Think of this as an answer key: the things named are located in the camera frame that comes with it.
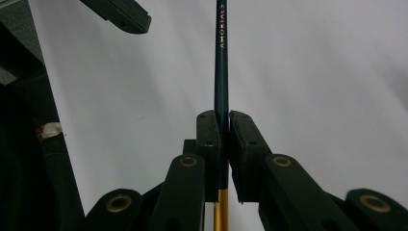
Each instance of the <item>hole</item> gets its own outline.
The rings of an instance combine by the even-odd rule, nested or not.
[[[325,230],[328,231],[341,231],[342,229],[340,228],[340,225],[334,221],[333,219],[323,219],[321,222],[321,227],[323,227]]]
[[[185,157],[180,160],[180,164],[184,167],[193,167],[197,164],[197,160],[193,157]]]
[[[275,157],[273,158],[273,162],[280,167],[288,167],[292,164],[292,162],[285,157]]]
[[[127,200],[125,198],[118,198],[112,202],[114,207],[123,207],[126,204]]]
[[[111,213],[119,213],[127,209],[132,203],[132,198],[127,194],[117,194],[106,203],[106,209]]]
[[[378,213],[388,213],[391,211],[391,206],[387,202],[373,194],[361,195],[360,202],[367,208]]]
[[[166,222],[167,231],[178,231],[181,230],[182,224],[179,218],[171,218]]]

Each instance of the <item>metal grommet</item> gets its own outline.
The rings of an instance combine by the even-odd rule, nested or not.
[[[289,167],[292,164],[291,160],[285,157],[275,157],[272,161],[280,167]]]
[[[132,203],[132,198],[127,194],[117,194],[106,203],[106,209],[111,213],[119,213],[127,209]]]
[[[388,213],[391,211],[391,206],[387,202],[373,194],[361,195],[360,201],[367,208],[378,213]]]
[[[197,165],[197,160],[193,157],[185,157],[180,160],[180,164],[184,167],[193,167]]]

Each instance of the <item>clamp jaw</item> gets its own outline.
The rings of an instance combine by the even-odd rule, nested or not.
[[[345,201],[325,192],[294,158],[272,154],[249,115],[230,113],[227,145],[240,202],[258,202],[267,231],[408,230],[408,211],[388,196],[354,190]],[[140,195],[116,190],[89,212],[84,230],[203,230],[205,202],[217,202],[220,135],[214,111],[197,117],[166,180]]]

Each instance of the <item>white backdrop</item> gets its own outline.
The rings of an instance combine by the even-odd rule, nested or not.
[[[213,108],[216,1],[138,2],[146,35],[79,0],[30,1],[86,212],[161,183]],[[405,0],[230,1],[230,108],[328,192],[369,188],[408,207],[407,12]],[[257,205],[230,198],[231,230],[263,229]]]

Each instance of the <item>black bracket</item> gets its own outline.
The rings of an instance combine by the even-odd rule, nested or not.
[[[267,231],[408,230],[408,211],[388,196],[354,190],[345,201],[325,192],[294,158],[272,154],[249,115],[230,114],[228,148],[240,202],[258,202]],[[150,192],[117,190],[90,211],[84,230],[201,231],[204,203],[217,202],[220,135],[214,111],[197,117],[166,180]]]
[[[145,34],[149,30],[152,18],[134,0],[81,0],[81,2],[124,32]]]

